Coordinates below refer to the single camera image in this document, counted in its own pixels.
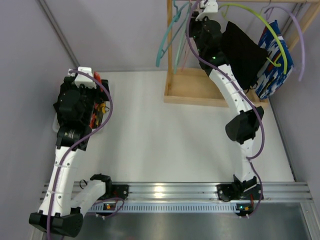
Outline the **mint green hanger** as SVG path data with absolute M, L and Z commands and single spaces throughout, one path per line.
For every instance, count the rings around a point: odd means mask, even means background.
M 181 60 L 182 51 L 184 49 L 185 42 L 186 42 L 185 32 L 186 32 L 187 19 L 190 14 L 190 9 L 191 9 L 190 4 L 188 4 L 188 10 L 187 10 L 185 18 L 182 22 L 182 27 L 178 31 L 180 33 L 180 37 L 179 37 L 179 45 L 178 45 L 178 49 L 177 49 L 177 53 L 176 53 L 176 57 L 175 57 L 175 61 L 174 61 L 174 66 L 173 66 L 173 73 L 174 74 L 177 73 L 178 66 L 179 66 L 179 63 Z

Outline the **red white trousers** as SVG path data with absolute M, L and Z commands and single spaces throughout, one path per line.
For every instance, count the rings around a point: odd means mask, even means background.
M 101 77 L 100 75 L 95 71 L 93 73 L 94 78 L 99 82 L 102 83 Z M 96 128 L 98 128 L 100 126 L 100 103 L 95 103 L 94 104 L 94 109 L 93 109 L 93 113 L 92 113 L 92 119 L 90 122 L 90 127 L 94 130 Z

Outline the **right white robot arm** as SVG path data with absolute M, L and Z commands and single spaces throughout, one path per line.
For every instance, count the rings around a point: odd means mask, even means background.
M 262 186 L 248 158 L 253 155 L 254 138 L 264 110 L 253 105 L 236 80 L 232 64 L 222 50 L 220 24 L 208 18 L 196 20 L 192 17 L 186 32 L 188 39 L 195 42 L 201 68 L 216 84 L 233 114 L 233 119 L 225 126 L 225 132 L 239 148 L 239 155 L 234 161 L 233 182 L 217 186 L 218 198 L 224 202 L 261 200 Z

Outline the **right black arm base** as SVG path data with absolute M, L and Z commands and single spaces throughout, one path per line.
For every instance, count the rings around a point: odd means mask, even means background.
M 218 199 L 223 202 L 233 200 L 259 200 L 262 190 L 259 184 L 245 187 L 241 184 L 219 184 L 216 186 Z

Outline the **camouflage trousers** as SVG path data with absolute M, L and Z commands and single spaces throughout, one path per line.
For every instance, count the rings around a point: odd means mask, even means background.
M 96 109 L 96 118 L 95 124 L 99 127 L 102 124 L 103 117 L 110 111 L 110 107 L 108 106 L 108 102 L 103 102 L 97 106 Z

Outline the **teal plastic hanger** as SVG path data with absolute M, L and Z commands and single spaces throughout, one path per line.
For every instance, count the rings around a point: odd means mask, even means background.
M 179 6 L 176 0 L 166 1 L 166 30 L 163 34 L 155 57 L 155 66 L 157 68 L 160 67 L 165 54 L 167 54 L 168 58 L 167 66 L 172 66 L 172 44 L 187 21 L 187 16 L 190 13 L 190 6 L 191 4 L 189 2 L 185 2 L 183 5 Z M 184 18 L 175 33 L 173 33 L 174 25 L 180 22 L 184 11 L 186 11 Z

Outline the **pink hanger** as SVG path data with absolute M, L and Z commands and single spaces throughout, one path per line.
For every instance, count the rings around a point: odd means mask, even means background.
M 193 5 L 193 0 L 189 0 L 188 1 L 188 4 L 190 4 L 190 11 L 191 11 L 191 8 L 192 8 L 192 5 Z M 189 53 L 190 53 L 190 50 L 189 50 L 189 47 L 188 47 L 188 44 L 187 44 L 187 37 L 186 37 L 186 32 L 185 32 L 185 45 L 184 45 L 184 48 L 182 50 L 182 54 L 181 54 L 181 57 L 183 56 L 183 61 L 182 61 L 182 64 L 181 64 L 181 71 L 184 70 L 185 66 L 186 66 L 186 63 L 187 63 L 187 60 L 188 60 L 188 57 L 189 57 Z

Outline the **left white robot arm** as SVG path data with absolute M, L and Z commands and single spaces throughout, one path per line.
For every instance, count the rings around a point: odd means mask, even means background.
M 110 120 L 92 129 L 91 118 L 81 121 L 79 117 L 65 117 L 58 111 L 60 128 L 57 133 L 55 161 L 46 195 L 38 210 L 30 214 L 29 223 L 46 233 L 62 237 L 76 237 L 82 227 L 83 218 L 89 208 L 101 197 L 108 197 L 111 179 L 103 174 L 95 174 L 89 185 L 75 198 L 71 197 L 77 169 L 81 163 L 78 154 L 87 148 L 89 138 L 102 129 Z

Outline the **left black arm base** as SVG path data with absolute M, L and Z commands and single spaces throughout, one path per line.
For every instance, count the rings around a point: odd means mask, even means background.
M 112 198 L 120 198 L 126 200 L 129 195 L 128 184 L 109 184 L 106 186 L 105 194 L 103 194 L 98 200 L 107 200 Z

